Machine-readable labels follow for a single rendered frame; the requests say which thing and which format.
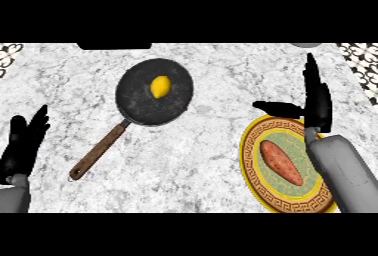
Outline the yellow lemon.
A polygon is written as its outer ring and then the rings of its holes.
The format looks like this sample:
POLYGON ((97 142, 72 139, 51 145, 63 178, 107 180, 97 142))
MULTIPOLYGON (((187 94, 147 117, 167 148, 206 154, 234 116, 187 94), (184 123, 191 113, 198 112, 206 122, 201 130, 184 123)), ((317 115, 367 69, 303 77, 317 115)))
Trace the yellow lemon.
POLYGON ((153 96, 157 99, 163 98, 169 94, 170 88, 172 88, 172 81, 170 81, 169 77, 159 76, 151 83, 153 96))

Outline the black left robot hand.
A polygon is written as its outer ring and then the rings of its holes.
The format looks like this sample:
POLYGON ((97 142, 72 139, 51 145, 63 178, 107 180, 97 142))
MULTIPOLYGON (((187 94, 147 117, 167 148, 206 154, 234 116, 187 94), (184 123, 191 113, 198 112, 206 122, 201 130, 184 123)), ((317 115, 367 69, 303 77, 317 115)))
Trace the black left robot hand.
POLYGON ((15 174, 32 175, 39 148, 51 128, 48 106, 39 109, 32 121, 23 115, 11 119, 9 143, 0 157, 0 184, 11 185, 15 174))

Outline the black white patterned tile panel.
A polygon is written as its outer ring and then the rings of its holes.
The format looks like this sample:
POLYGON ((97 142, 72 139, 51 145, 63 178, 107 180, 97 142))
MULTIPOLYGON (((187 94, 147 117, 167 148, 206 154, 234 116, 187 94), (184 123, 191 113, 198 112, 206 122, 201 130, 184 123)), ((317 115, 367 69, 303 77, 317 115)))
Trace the black white patterned tile panel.
POLYGON ((368 100, 378 109, 378 43, 339 43, 337 46, 368 100))
POLYGON ((9 66, 24 49, 21 43, 0 43, 0 79, 5 77, 9 66))

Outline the yellow patterned plate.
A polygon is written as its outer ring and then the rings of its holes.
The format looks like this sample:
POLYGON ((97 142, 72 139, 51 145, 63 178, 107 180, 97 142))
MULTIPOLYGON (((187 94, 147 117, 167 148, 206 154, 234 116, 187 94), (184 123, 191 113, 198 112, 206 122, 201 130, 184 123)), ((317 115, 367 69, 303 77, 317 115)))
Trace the yellow patterned plate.
POLYGON ((272 212, 336 211, 337 203, 331 191, 308 157, 302 119, 265 115, 252 122, 240 143, 240 165, 252 193, 272 212), (261 150, 263 141, 275 143, 287 154, 302 177, 302 186, 271 168, 261 150))

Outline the black appliance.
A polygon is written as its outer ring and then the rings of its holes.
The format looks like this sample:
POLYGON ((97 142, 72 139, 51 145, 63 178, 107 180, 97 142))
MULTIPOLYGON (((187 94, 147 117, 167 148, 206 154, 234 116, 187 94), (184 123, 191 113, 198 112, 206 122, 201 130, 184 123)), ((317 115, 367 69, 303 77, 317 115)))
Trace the black appliance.
POLYGON ((129 42, 129 43, 77 43, 83 50, 139 50, 151 49, 153 43, 150 42, 129 42))

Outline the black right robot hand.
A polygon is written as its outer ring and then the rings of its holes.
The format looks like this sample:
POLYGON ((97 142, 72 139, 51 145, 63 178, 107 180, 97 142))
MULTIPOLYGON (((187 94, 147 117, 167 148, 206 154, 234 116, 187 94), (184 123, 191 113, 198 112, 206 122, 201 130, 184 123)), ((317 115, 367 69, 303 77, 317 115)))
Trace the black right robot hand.
POLYGON ((305 118, 305 127, 320 128, 330 133, 333 127, 333 98, 328 85, 321 81, 320 67, 314 54, 308 54, 303 70, 306 104, 305 107, 284 102, 255 101, 253 106, 271 116, 281 118, 305 118))

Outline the orange sweet potato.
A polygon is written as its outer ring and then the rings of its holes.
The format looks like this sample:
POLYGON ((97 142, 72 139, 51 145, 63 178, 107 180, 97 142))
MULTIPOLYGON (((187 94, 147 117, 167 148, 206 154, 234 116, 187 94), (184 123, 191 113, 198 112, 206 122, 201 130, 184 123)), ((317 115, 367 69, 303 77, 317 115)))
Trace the orange sweet potato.
POLYGON ((303 185, 300 171, 281 147, 269 140, 261 143, 261 154, 268 167, 296 186, 303 185))

